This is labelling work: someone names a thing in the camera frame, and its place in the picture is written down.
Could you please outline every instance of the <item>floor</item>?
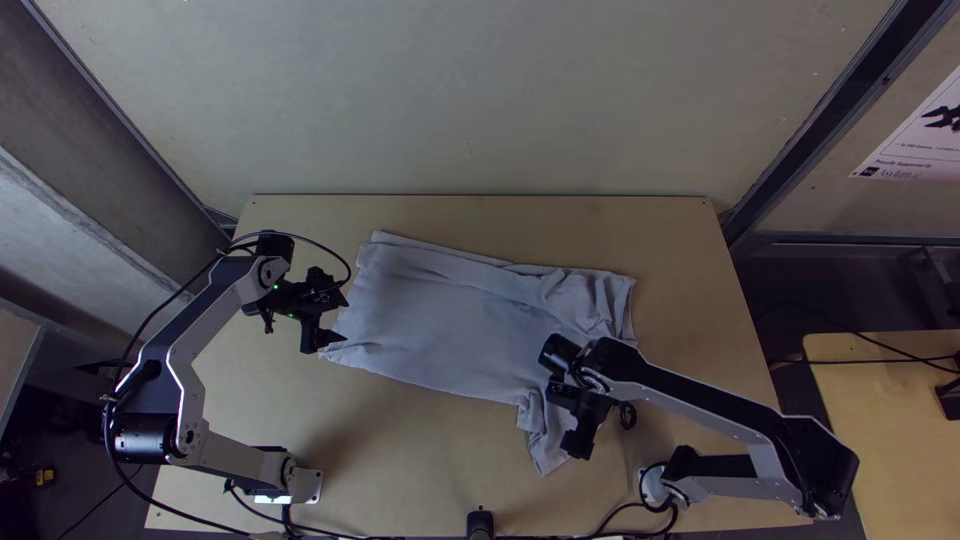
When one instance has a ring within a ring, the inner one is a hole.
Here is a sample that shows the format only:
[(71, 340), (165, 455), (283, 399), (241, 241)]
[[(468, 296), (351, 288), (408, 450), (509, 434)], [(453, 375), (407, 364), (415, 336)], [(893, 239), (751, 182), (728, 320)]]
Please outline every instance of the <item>floor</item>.
[[(798, 257), (750, 258), (736, 262), (744, 295), (754, 315), (764, 353), (770, 360), (800, 353), (805, 334), (840, 331), (838, 324), (856, 330), (912, 330), (931, 326), (929, 307), (918, 300), (916, 285), (903, 266), (892, 257)], [(813, 311), (797, 308), (802, 302)], [(771, 372), (784, 412), (812, 414), (826, 423), (812, 374), (804, 366), (787, 366)], [(73, 439), (58, 439), (56, 448), (70, 449), (71, 457), (58, 466), (67, 472), (77, 467), (84, 473), (88, 500), (96, 500), (112, 489), (115, 481), (94, 464), (92, 453), (99, 449), (74, 433)], [(89, 459), (81, 459), (88, 452)], [(138, 484), (152, 486), (155, 471), (145, 471)], [(53, 539), (77, 516), (76, 512), (56, 512), (50, 502), (40, 500), (34, 508), (41, 523), (38, 540)], [(186, 540), (226, 538), (220, 534), (176, 533), (136, 529), (143, 522), (145, 508), (126, 492), (118, 493), (109, 504), (77, 528), (68, 540), (104, 537), (141, 540)], [(855, 504), (851, 501), (839, 522), (812, 526), (674, 534), (673, 540), (859, 540), (864, 539)], [(6, 540), (0, 534), (0, 540)]]

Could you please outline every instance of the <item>power cable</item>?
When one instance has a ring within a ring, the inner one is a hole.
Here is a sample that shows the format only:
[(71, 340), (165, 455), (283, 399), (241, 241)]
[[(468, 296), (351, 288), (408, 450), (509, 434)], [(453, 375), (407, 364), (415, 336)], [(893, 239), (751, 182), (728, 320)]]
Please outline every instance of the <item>power cable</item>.
[(838, 360), (838, 361), (832, 361), (832, 360), (824, 360), (824, 361), (810, 361), (810, 360), (776, 360), (776, 362), (785, 362), (785, 363), (788, 363), (788, 364), (822, 364), (822, 365), (828, 365), (828, 364), (888, 364), (888, 363), (889, 363), (889, 364), (896, 364), (896, 363), (919, 362), (919, 363), (922, 363), (922, 364), (926, 364), (927, 366), (930, 366), (930, 367), (932, 367), (932, 368), (934, 368), (934, 369), (938, 369), (938, 370), (940, 370), (940, 371), (945, 371), (945, 372), (947, 372), (947, 373), (953, 373), (954, 375), (960, 375), (960, 370), (948, 368), (948, 367), (945, 367), (945, 366), (940, 366), (940, 365), (937, 365), (937, 364), (934, 364), (934, 363), (933, 363), (934, 360), (946, 360), (946, 359), (948, 359), (948, 358), (953, 358), (953, 355), (949, 355), (949, 356), (937, 356), (937, 357), (932, 357), (932, 358), (921, 358), (921, 357), (916, 356), (916, 355), (914, 355), (914, 354), (910, 354), (910, 353), (908, 353), (908, 352), (906, 352), (906, 351), (903, 351), (903, 350), (901, 350), (901, 349), (898, 349), (897, 347), (894, 347), (894, 346), (892, 346), (892, 345), (888, 345), (888, 344), (886, 344), (886, 343), (883, 343), (882, 341), (876, 340), (876, 339), (874, 339), (874, 338), (872, 338), (872, 337), (864, 334), (863, 332), (859, 332), (859, 331), (857, 331), (857, 330), (854, 330), (853, 328), (851, 328), (851, 327), (847, 326), (846, 324), (838, 321), (837, 319), (831, 317), (830, 315), (827, 315), (826, 313), (824, 313), (824, 312), (822, 312), (822, 311), (820, 311), (820, 310), (818, 310), (818, 309), (812, 308), (812, 307), (810, 307), (810, 306), (808, 306), (808, 305), (806, 305), (806, 304), (804, 304), (804, 303), (802, 303), (802, 302), (799, 302), (799, 301), (793, 300), (793, 299), (787, 299), (787, 300), (782, 300), (782, 301), (780, 301), (780, 302), (774, 302), (773, 304), (770, 304), (769, 306), (767, 306), (767, 307), (763, 308), (762, 310), (760, 310), (760, 312), (757, 313), (757, 315), (753, 317), (754, 326), (756, 326), (757, 321), (759, 321), (760, 319), (764, 318), (765, 316), (769, 315), (770, 313), (772, 313), (772, 312), (774, 312), (774, 311), (776, 311), (776, 310), (778, 310), (778, 309), (785, 308), (785, 307), (792, 307), (792, 308), (795, 308), (795, 309), (799, 309), (800, 311), (804, 311), (804, 312), (806, 312), (806, 313), (809, 313), (810, 315), (813, 315), (814, 317), (817, 317), (818, 319), (820, 319), (820, 320), (822, 320), (822, 321), (828, 322), (828, 323), (830, 323), (831, 325), (833, 325), (833, 326), (835, 326), (835, 327), (843, 330), (844, 332), (847, 332), (847, 333), (849, 333), (849, 334), (853, 334), (853, 335), (857, 336), (858, 338), (860, 338), (860, 339), (862, 339), (862, 340), (864, 340), (864, 341), (866, 341), (866, 342), (868, 342), (868, 343), (872, 343), (872, 344), (874, 344), (874, 345), (876, 345), (876, 346), (878, 346), (878, 347), (881, 347), (881, 348), (883, 348), (883, 349), (886, 349), (886, 350), (888, 350), (888, 351), (895, 352), (895, 353), (897, 353), (897, 354), (899, 354), (899, 355), (901, 355), (901, 356), (906, 356), (907, 359), (865, 360), (865, 361), (855, 361), (855, 360)]
[[(143, 465), (141, 464), (139, 467), (137, 467), (137, 470), (133, 471), (133, 474), (130, 475), (130, 479), (133, 480), (138, 474), (140, 474), (140, 471), (142, 470), (143, 470)], [(117, 487), (113, 488), (113, 491), (111, 491), (110, 493), (107, 493), (102, 499), (100, 499), (99, 502), (97, 502), (97, 504), (93, 505), (93, 508), (88, 510), (87, 513), (83, 515), (83, 517), (78, 519), (76, 522), (74, 522), (73, 525), (67, 527), (66, 530), (60, 533), (60, 535), (57, 536), (57, 540), (62, 540), (63, 537), (70, 534), (71, 531), (79, 527), (80, 524), (86, 521), (88, 517), (90, 517), (91, 515), (93, 515), (94, 512), (97, 511), (97, 508), (100, 508), (101, 506), (103, 506), (103, 503), (110, 500), (110, 497), (113, 497), (118, 491), (123, 489), (123, 487), (124, 487), (124, 484), (121, 482)]]
[[(177, 289), (176, 292), (174, 292), (169, 298), (167, 298), (163, 303), (161, 303), (161, 304), (160, 304), (159, 306), (157, 306), (153, 311), (151, 311), (149, 315), (147, 315), (147, 317), (146, 317), (146, 318), (143, 320), (143, 322), (140, 324), (140, 327), (137, 328), (137, 331), (136, 331), (136, 332), (133, 334), (133, 336), (131, 337), (130, 342), (127, 344), (126, 348), (125, 348), (124, 351), (123, 351), (123, 354), (122, 354), (119, 358), (117, 358), (117, 364), (116, 364), (116, 369), (117, 369), (117, 371), (116, 371), (116, 373), (114, 374), (114, 380), (113, 380), (113, 388), (114, 388), (114, 389), (116, 389), (117, 385), (118, 385), (119, 382), (120, 382), (121, 372), (122, 372), (122, 369), (123, 369), (124, 365), (126, 364), (126, 359), (127, 359), (127, 357), (130, 355), (130, 352), (133, 350), (134, 346), (136, 345), (137, 340), (140, 338), (140, 335), (141, 335), (141, 334), (143, 333), (143, 331), (146, 329), (147, 325), (150, 324), (150, 321), (153, 320), (153, 318), (156, 317), (157, 314), (159, 314), (165, 307), (167, 307), (168, 305), (170, 305), (170, 303), (173, 302), (177, 297), (179, 297), (181, 294), (183, 294), (183, 292), (186, 291), (187, 288), (189, 288), (191, 285), (193, 285), (193, 283), (194, 283), (195, 281), (197, 281), (198, 279), (200, 279), (201, 276), (203, 276), (206, 272), (208, 272), (208, 271), (210, 270), (210, 268), (212, 268), (217, 262), (219, 262), (220, 259), (222, 259), (225, 255), (228, 255), (228, 254), (230, 254), (231, 252), (236, 251), (236, 250), (239, 250), (239, 249), (247, 250), (247, 252), (249, 253), (249, 249), (248, 249), (248, 248), (249, 248), (251, 245), (255, 245), (255, 243), (239, 244), (240, 241), (245, 240), (245, 239), (247, 239), (247, 238), (252, 238), (252, 237), (254, 237), (254, 236), (259, 237), (259, 236), (261, 236), (261, 235), (286, 236), (286, 237), (288, 237), (288, 238), (292, 238), (292, 239), (295, 239), (295, 240), (301, 240), (301, 241), (306, 242), (306, 243), (308, 243), (308, 244), (310, 244), (310, 245), (312, 245), (312, 246), (315, 246), (315, 247), (317, 247), (317, 248), (319, 248), (319, 249), (321, 249), (321, 250), (323, 250), (323, 251), (326, 251), (327, 253), (330, 253), (331, 255), (333, 255), (334, 257), (336, 257), (337, 260), (339, 260), (339, 261), (344, 265), (344, 267), (347, 269), (347, 277), (346, 277), (346, 279), (344, 279), (344, 280), (342, 280), (342, 281), (340, 281), (340, 282), (337, 282), (337, 284), (338, 284), (337, 286), (338, 286), (338, 287), (339, 287), (339, 286), (342, 286), (344, 283), (346, 283), (347, 281), (349, 281), (350, 278), (351, 278), (352, 275), (353, 275), (353, 274), (352, 274), (352, 270), (351, 270), (351, 268), (350, 268), (350, 265), (343, 259), (343, 257), (341, 257), (341, 256), (338, 255), (337, 253), (333, 252), (331, 249), (327, 248), (326, 246), (323, 246), (322, 244), (319, 244), (319, 243), (317, 243), (317, 242), (314, 242), (313, 240), (310, 240), (309, 238), (305, 238), (305, 237), (302, 237), (302, 236), (299, 236), (299, 235), (295, 235), (295, 234), (290, 234), (290, 233), (283, 233), (283, 232), (279, 232), (279, 231), (258, 231), (258, 232), (254, 232), (254, 233), (245, 234), (245, 235), (243, 235), (243, 236), (235, 239), (233, 242), (231, 242), (230, 246), (229, 246), (226, 250), (224, 250), (223, 252), (220, 252), (216, 257), (214, 257), (213, 259), (211, 259), (199, 272), (197, 272), (197, 273), (194, 274), (189, 280), (187, 280), (187, 282), (184, 283), (184, 285), (183, 285), (182, 287), (180, 287), (179, 289)], [(193, 515), (193, 514), (189, 514), (189, 513), (187, 513), (187, 512), (182, 511), (182, 510), (178, 510), (178, 509), (173, 508), (173, 507), (171, 507), (171, 506), (169, 506), (169, 505), (166, 505), (166, 504), (164, 504), (164, 503), (161, 503), (161, 502), (153, 499), (153, 498), (150, 497), (149, 495), (147, 495), (147, 494), (143, 493), (142, 491), (140, 491), (140, 489), (137, 488), (137, 486), (135, 486), (135, 485), (130, 481), (130, 478), (127, 477), (127, 475), (123, 472), (123, 469), (120, 468), (120, 463), (117, 461), (117, 456), (116, 456), (116, 454), (114, 453), (113, 447), (111, 446), (111, 441), (112, 441), (112, 429), (113, 429), (113, 426), (112, 426), (112, 423), (113, 423), (113, 413), (114, 413), (114, 408), (115, 408), (115, 407), (116, 407), (116, 399), (115, 399), (115, 397), (109, 396), (109, 398), (107, 399), (107, 404), (104, 406), (104, 409), (103, 409), (103, 438), (104, 438), (104, 447), (105, 447), (105, 449), (106, 449), (106, 451), (107, 451), (107, 456), (108, 456), (108, 458), (109, 458), (109, 460), (110, 460), (110, 463), (111, 463), (112, 466), (113, 466), (114, 471), (117, 473), (117, 476), (120, 477), (120, 480), (121, 480), (121, 482), (122, 482), (122, 483), (121, 483), (121, 486), (126, 486), (126, 487), (127, 487), (128, 489), (130, 489), (130, 491), (132, 491), (133, 494), (136, 495), (137, 497), (141, 498), (142, 500), (146, 501), (147, 503), (149, 503), (149, 504), (151, 504), (151, 505), (153, 505), (153, 506), (155, 506), (155, 507), (157, 507), (157, 508), (160, 508), (161, 510), (165, 510), (165, 511), (167, 511), (167, 512), (170, 512), (171, 514), (180, 516), (180, 517), (182, 517), (182, 518), (184, 518), (184, 519), (189, 519), (189, 520), (191, 520), (191, 521), (195, 521), (195, 522), (200, 523), (200, 524), (202, 524), (202, 525), (207, 525), (207, 526), (209, 526), (209, 527), (213, 527), (213, 528), (220, 529), (220, 530), (223, 530), (223, 531), (226, 531), (226, 532), (230, 532), (230, 533), (233, 533), (233, 534), (236, 534), (236, 535), (239, 535), (239, 536), (245, 536), (245, 537), (249, 537), (249, 536), (250, 536), (250, 533), (247, 532), (247, 531), (244, 531), (244, 530), (241, 530), (241, 529), (236, 529), (236, 528), (230, 527), (230, 526), (228, 526), (228, 525), (223, 525), (223, 524), (221, 524), (221, 523), (217, 523), (217, 522), (214, 522), (214, 521), (210, 521), (210, 520), (207, 520), (207, 519), (204, 519), (204, 518), (195, 516), (195, 515)], [(313, 529), (311, 529), (311, 528), (306, 528), (306, 527), (305, 527), (304, 530), (313, 530)], [(359, 539), (357, 539), (356, 537), (348, 537), (348, 536), (345, 536), (345, 535), (341, 535), (341, 536), (344, 537), (344, 538), (348, 538), (348, 539), (350, 539), (350, 540), (359, 540)]]

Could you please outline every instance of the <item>white wall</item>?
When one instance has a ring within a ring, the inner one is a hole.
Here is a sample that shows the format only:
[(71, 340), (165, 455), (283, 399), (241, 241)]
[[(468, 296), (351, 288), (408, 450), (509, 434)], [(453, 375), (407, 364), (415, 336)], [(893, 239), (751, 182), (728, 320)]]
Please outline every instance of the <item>white wall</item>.
[(735, 203), (892, 0), (36, 0), (205, 203)]
[[(0, 268), (128, 334), (179, 288), (3, 147), (0, 230)], [(168, 306), (146, 335), (188, 300)]]

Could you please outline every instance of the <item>wooden table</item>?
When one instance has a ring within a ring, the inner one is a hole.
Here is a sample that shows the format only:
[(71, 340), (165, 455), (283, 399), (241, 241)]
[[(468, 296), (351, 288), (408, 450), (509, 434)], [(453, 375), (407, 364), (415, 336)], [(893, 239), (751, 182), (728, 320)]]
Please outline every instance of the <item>wooden table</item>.
[[(776, 396), (710, 203), (701, 198), (497, 196), (257, 196), (238, 233), (272, 228), (322, 242), (348, 261), (376, 229), (516, 262), (602, 268), (637, 279), (633, 321), (646, 355), (665, 367), (776, 406)], [(330, 256), (298, 245), (290, 276)], [(333, 316), (323, 321), (332, 325)], [(212, 429), (283, 445), (324, 471), (317, 506), (294, 519), (346, 532), (462, 536), (464, 517), (492, 510), (498, 533), (590, 532), (635, 499), (636, 467), (678, 444), (740, 452), (731, 439), (638, 406), (624, 432), (607, 423), (590, 461), (539, 478), (514, 407), (403, 384), (297, 352), (299, 326), (235, 317), (198, 357)], [(165, 467), (156, 497), (245, 530), (275, 529), (220, 495), (223, 481)], [(278, 509), (264, 509), (277, 515)], [(649, 529), (663, 516), (627, 511), (614, 527)], [(772, 501), (715, 498), (683, 512), (677, 530), (806, 523)], [(156, 509), (148, 527), (202, 530)]]
[[(920, 357), (960, 350), (958, 330), (868, 335)], [(852, 334), (811, 334), (803, 347), (819, 361), (903, 358)], [(834, 432), (860, 456), (853, 497), (870, 540), (956, 538), (960, 421), (944, 417), (933, 388), (957, 376), (923, 364), (812, 367)]]

